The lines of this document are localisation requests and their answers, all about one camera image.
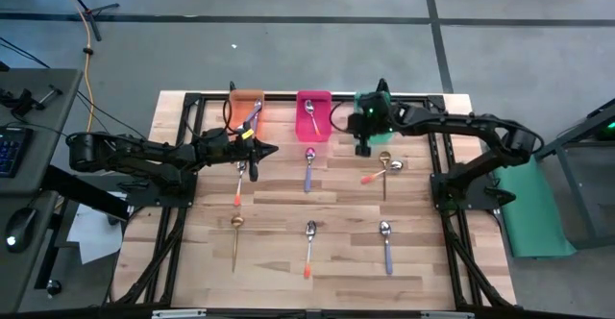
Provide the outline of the dark grey desk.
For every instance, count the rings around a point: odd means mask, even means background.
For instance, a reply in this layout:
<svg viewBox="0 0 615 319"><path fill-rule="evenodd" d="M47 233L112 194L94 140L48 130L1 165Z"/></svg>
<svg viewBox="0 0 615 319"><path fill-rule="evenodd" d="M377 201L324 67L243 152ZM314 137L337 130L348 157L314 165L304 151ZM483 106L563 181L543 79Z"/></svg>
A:
<svg viewBox="0 0 615 319"><path fill-rule="evenodd" d="M25 292L33 287L41 268L38 260L43 258L59 229L61 219L55 213L58 201L56 191L0 197L0 314L17 312ZM11 217L24 208L37 212L31 224L32 239L22 252L12 253L7 242L7 227Z"/></svg>

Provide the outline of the black metal table frame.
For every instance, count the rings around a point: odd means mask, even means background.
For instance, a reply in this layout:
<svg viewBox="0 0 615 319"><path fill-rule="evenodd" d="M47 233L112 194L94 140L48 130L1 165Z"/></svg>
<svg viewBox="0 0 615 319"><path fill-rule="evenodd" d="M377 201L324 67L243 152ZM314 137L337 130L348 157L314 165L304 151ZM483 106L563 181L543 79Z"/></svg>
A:
<svg viewBox="0 0 615 319"><path fill-rule="evenodd" d="M386 180L384 201L382 181L360 182L379 169L379 161L358 157L349 135L333 133L316 145L312 190L304 192L306 147L295 135L295 110L293 94L267 95L261 137L279 151L261 162L256 182L243 177L239 207L235 167L217 165L200 173L180 250L163 262L149 300L202 308L210 317L332 319L452 311L451 270L429 177L453 160L476 157L479 141L394 136L386 150L405 167ZM244 224L232 272L231 219L238 214ZM317 231L306 279L309 220ZM392 228L390 276L382 220Z"/></svg>

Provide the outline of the aluminium extrusion bar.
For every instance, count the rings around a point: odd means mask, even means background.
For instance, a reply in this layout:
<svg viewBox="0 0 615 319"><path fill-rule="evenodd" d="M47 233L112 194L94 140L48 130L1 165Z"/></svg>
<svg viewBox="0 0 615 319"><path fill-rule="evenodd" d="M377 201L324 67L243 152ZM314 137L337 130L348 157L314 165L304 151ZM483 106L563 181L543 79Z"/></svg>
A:
<svg viewBox="0 0 615 319"><path fill-rule="evenodd" d="M476 319L475 314L462 311L421 311L420 319Z"/></svg>
<svg viewBox="0 0 615 319"><path fill-rule="evenodd" d="M151 319L204 319L207 311L202 308L174 308L154 310Z"/></svg>

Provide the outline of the black computer mouse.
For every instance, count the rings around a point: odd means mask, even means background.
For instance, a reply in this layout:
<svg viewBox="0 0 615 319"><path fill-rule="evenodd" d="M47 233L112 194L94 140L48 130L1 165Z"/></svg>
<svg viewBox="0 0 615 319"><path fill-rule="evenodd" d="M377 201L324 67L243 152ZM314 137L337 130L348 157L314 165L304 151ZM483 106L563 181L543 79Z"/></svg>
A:
<svg viewBox="0 0 615 319"><path fill-rule="evenodd" d="M13 213L4 233L6 247L10 253L21 253L30 246L34 238L36 221L36 209L22 208Z"/></svg>

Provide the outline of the pink translucent plastic bin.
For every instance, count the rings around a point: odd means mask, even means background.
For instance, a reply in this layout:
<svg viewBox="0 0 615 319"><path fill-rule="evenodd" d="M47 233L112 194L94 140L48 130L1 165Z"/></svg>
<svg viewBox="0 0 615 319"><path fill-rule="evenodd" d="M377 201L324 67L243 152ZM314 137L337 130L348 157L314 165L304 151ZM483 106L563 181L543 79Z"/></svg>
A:
<svg viewBox="0 0 615 319"><path fill-rule="evenodd" d="M320 135L313 129L310 116L305 111L305 101L311 100ZM295 134L301 142L326 142L332 134L329 119L332 109L332 94L323 90L302 90L296 96Z"/></svg>

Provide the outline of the black computer keyboard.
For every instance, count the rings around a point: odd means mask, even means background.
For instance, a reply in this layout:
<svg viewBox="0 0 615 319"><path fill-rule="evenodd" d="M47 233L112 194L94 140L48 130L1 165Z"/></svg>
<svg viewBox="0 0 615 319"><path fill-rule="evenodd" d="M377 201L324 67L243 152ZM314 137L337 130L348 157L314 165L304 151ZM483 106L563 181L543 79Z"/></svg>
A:
<svg viewBox="0 0 615 319"><path fill-rule="evenodd" d="M14 178L30 143L33 130L0 127L0 178Z"/></svg>

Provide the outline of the green translucent plastic bin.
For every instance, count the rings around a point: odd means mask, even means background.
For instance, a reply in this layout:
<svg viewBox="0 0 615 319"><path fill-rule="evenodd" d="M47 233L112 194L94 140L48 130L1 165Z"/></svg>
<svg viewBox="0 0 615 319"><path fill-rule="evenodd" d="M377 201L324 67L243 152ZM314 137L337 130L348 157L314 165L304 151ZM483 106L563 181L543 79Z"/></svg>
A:
<svg viewBox="0 0 615 319"><path fill-rule="evenodd" d="M359 112L359 113L363 113L363 109L359 106L359 99L365 95L365 92L357 92L355 94L355 98L354 98L354 112ZM384 144L384 143L388 143L389 140L392 138L393 134L392 133L385 133L385 134L378 134L378 135L372 135L369 138L369 143L370 144Z"/></svg>

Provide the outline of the silver spoon purple handle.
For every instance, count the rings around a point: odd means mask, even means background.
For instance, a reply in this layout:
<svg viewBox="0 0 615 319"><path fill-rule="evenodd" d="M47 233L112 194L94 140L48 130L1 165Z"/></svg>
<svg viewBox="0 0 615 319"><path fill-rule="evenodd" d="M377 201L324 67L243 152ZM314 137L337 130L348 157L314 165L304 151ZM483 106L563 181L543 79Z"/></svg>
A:
<svg viewBox="0 0 615 319"><path fill-rule="evenodd" d="M307 161L307 168L306 168L306 176L305 176L305 182L304 182L304 192L310 192L311 191L312 163L314 159L316 158L315 150L312 147L309 147L306 149L305 158Z"/></svg>
<svg viewBox="0 0 615 319"><path fill-rule="evenodd" d="M250 123L251 129L256 134L258 132L258 116L262 110L262 101L257 99L254 103L253 109L246 118L246 121Z"/></svg>
<svg viewBox="0 0 615 319"><path fill-rule="evenodd" d="M392 234L392 228L387 221L382 220L380 222L380 233L384 240L384 257L385 257L385 271L388 276L393 274L393 263L390 246L390 235Z"/></svg>
<svg viewBox="0 0 615 319"><path fill-rule="evenodd" d="M261 107L254 107L244 121L237 126L237 129L239 131L247 131L248 129L256 131L258 129L258 116L260 112Z"/></svg>

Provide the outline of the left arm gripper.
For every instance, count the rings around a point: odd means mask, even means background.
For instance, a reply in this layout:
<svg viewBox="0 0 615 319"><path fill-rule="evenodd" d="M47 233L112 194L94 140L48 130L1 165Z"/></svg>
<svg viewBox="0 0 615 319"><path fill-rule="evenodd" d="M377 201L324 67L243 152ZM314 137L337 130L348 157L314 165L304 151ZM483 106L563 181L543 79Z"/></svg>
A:
<svg viewBox="0 0 615 319"><path fill-rule="evenodd" d="M229 136L233 136L232 140L232 156L234 160L245 160L249 167L249 177L251 182L258 180L258 160L264 160L265 158L275 154L279 147L266 142L259 142L259 146L262 149L258 156L257 139L254 133L247 139L242 139L241 135L247 131L239 131L237 128L232 129L230 126L226 127Z"/></svg>

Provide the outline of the white paper sheet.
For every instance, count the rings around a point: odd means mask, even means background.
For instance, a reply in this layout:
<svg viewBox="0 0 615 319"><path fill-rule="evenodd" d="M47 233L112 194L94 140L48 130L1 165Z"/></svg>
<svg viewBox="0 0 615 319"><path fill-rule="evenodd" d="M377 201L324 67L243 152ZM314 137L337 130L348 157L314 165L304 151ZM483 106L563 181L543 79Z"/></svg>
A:
<svg viewBox="0 0 615 319"><path fill-rule="evenodd" d="M67 241L78 244L82 264L90 263L119 251L122 244L121 225L112 225L106 214L79 205Z"/></svg>

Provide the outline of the black desk clamp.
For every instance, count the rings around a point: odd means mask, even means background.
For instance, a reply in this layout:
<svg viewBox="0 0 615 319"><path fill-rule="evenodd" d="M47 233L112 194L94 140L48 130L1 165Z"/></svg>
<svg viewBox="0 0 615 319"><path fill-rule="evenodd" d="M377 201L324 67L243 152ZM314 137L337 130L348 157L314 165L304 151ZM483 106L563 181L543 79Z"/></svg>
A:
<svg viewBox="0 0 615 319"><path fill-rule="evenodd" d="M21 94L16 97L10 91L0 88L0 105L11 110L20 117L25 116L30 110L45 110L46 104L53 97L63 95L63 92L53 85L49 86L50 91L40 100L34 98L33 93L24 88Z"/></svg>

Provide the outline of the green floor mat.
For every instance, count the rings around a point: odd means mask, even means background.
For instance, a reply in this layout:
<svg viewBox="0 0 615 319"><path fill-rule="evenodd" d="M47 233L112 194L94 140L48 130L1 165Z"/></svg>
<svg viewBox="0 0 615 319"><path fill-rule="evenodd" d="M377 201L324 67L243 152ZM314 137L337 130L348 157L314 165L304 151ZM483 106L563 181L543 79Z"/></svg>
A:
<svg viewBox="0 0 615 319"><path fill-rule="evenodd" d="M535 158L498 168L494 177L498 189L515 195L501 207L515 258L566 258L577 252L565 235L553 191Z"/></svg>

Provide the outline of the gold spoon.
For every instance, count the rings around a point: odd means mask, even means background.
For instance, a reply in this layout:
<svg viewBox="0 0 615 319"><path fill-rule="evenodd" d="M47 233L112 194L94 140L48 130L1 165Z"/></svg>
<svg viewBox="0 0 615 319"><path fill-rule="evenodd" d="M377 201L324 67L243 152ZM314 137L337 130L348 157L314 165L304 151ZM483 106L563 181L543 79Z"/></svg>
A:
<svg viewBox="0 0 615 319"><path fill-rule="evenodd" d="M389 162L391 161L391 154L388 151L382 151L379 154L379 160L382 163L382 199L386 200L386 172L389 169Z"/></svg>
<svg viewBox="0 0 615 319"><path fill-rule="evenodd" d="M244 218L239 214L235 215L231 219L231 224L234 228L234 246L233 246L233 256L232 256L232 272L234 272L235 267L236 267L239 230L241 226L244 224Z"/></svg>

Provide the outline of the black tripod stand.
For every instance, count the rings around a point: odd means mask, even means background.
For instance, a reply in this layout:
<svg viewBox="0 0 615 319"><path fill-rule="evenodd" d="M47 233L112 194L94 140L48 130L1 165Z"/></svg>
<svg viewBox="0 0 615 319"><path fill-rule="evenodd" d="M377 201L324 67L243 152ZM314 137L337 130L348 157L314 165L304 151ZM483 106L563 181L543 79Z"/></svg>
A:
<svg viewBox="0 0 615 319"><path fill-rule="evenodd" d="M94 38L97 41L102 40L102 36L97 25L96 18L104 11L117 9L120 7L118 3L108 4L102 7L91 9L89 8L83 0L70 0L75 6L77 13L80 17L83 18L85 24L89 27L89 34L94 35Z"/></svg>

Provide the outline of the silver spoon red handle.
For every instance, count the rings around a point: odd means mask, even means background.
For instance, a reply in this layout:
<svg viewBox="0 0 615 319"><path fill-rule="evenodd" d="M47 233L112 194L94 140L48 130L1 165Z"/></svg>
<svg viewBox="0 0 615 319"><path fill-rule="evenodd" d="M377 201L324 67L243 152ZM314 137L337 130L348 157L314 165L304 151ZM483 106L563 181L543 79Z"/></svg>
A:
<svg viewBox="0 0 615 319"><path fill-rule="evenodd" d="M309 220L307 222L307 228L306 228L307 257L306 257L306 262L305 262L305 267L304 267L304 277L306 279L308 279L311 275L310 260L311 260L311 254L312 254L312 242L316 235L316 231L317 231L316 223L313 220Z"/></svg>
<svg viewBox="0 0 615 319"><path fill-rule="evenodd" d="M238 172L236 192L234 195L234 205L239 207L241 205L241 187L243 182L243 175L247 169L247 162L245 160L240 161L236 166Z"/></svg>
<svg viewBox="0 0 615 319"><path fill-rule="evenodd" d="M404 163L400 160L392 160L385 169L371 174L369 176L364 176L361 178L360 182L362 184L369 184L373 182L378 176L385 175L387 173L399 173L404 168Z"/></svg>
<svg viewBox="0 0 615 319"><path fill-rule="evenodd" d="M311 119L311 122L312 122L312 126L313 126L313 129L314 129L315 133L317 135L320 135L320 131L319 131L318 125L316 123L315 115L314 115L315 107L313 106L312 101L311 100L306 100L305 104L304 104L304 107L305 107L305 111L310 116L310 119Z"/></svg>

